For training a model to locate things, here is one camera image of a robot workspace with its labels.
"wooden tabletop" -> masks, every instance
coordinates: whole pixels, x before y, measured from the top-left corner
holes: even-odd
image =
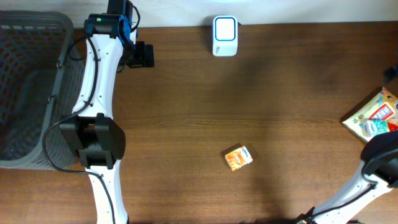
[[[211,54],[210,27],[140,29],[155,68],[116,77],[127,137],[123,202],[133,223],[295,218],[336,193],[364,143],[340,118],[396,64],[398,22],[239,26],[234,57]],[[248,147],[231,172],[222,152]],[[81,169],[79,165],[72,168]],[[397,223],[398,190],[356,217]],[[87,176],[0,170],[0,223],[95,223]]]

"white wall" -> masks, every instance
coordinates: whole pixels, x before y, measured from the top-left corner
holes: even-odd
[[[398,21],[398,0],[132,0],[141,27],[210,25],[231,14],[242,24]],[[108,0],[1,0],[0,9],[59,11],[81,27],[90,13],[106,12]]]

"small orange packet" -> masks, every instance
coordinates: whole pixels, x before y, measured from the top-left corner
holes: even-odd
[[[253,158],[251,157],[248,149],[246,149],[245,146],[242,146],[225,155],[225,160],[227,161],[231,170],[235,171],[251,163]]]

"blue rim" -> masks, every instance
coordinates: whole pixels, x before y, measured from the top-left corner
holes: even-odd
[[[234,21],[234,38],[233,39],[231,39],[231,40],[219,40],[219,39],[217,39],[217,19],[233,19],[233,21]],[[234,40],[236,38],[236,21],[235,21],[235,19],[233,17],[219,17],[217,19],[214,22],[215,23],[215,38],[216,38],[216,40],[218,40],[218,41],[232,41],[232,40]]]

